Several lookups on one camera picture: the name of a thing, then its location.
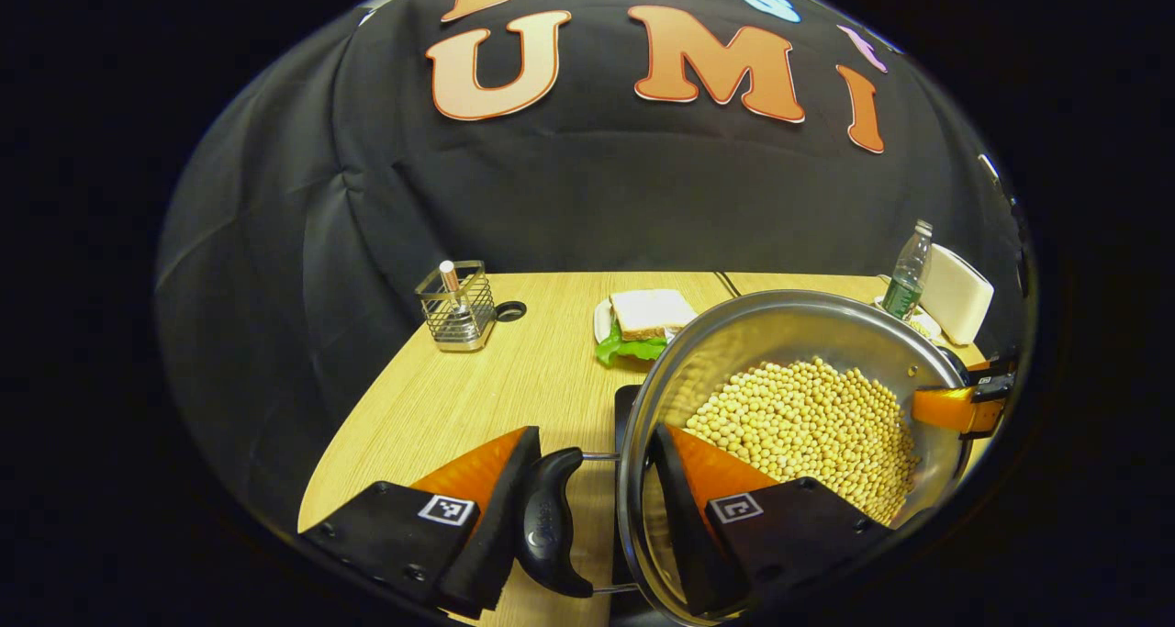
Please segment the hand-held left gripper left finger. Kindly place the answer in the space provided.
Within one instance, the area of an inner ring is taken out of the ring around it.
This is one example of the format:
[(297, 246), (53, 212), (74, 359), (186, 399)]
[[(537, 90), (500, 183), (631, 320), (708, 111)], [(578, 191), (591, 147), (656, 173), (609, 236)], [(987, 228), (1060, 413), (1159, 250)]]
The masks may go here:
[(372, 483), (301, 539), (381, 589), (478, 619), (510, 577), (515, 497), (538, 459), (540, 430), (508, 431), (408, 486)]

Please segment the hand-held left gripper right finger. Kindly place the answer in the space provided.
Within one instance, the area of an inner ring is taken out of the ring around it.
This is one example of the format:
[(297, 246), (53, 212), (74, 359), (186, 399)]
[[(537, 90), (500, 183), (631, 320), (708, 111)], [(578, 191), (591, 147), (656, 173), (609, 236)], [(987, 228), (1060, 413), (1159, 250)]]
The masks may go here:
[(772, 479), (667, 423), (654, 427), (651, 456), (694, 615), (810, 594), (892, 532), (813, 477)]

